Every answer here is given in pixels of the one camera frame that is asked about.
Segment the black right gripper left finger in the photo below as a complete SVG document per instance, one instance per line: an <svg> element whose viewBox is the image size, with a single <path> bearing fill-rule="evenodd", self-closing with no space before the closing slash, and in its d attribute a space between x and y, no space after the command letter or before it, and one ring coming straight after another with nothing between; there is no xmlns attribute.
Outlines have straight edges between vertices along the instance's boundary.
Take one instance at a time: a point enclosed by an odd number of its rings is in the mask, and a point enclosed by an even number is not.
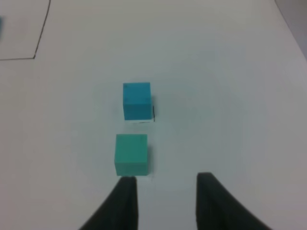
<svg viewBox="0 0 307 230"><path fill-rule="evenodd" d="M136 230L138 228L137 179L122 177L82 230Z"/></svg>

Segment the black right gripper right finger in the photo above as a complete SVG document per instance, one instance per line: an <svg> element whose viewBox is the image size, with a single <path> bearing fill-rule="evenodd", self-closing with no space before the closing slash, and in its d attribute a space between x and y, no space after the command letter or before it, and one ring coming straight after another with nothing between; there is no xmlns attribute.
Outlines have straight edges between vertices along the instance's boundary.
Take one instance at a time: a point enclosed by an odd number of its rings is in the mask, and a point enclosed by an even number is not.
<svg viewBox="0 0 307 230"><path fill-rule="evenodd" d="M196 223L199 230L268 230L210 172L197 175Z"/></svg>

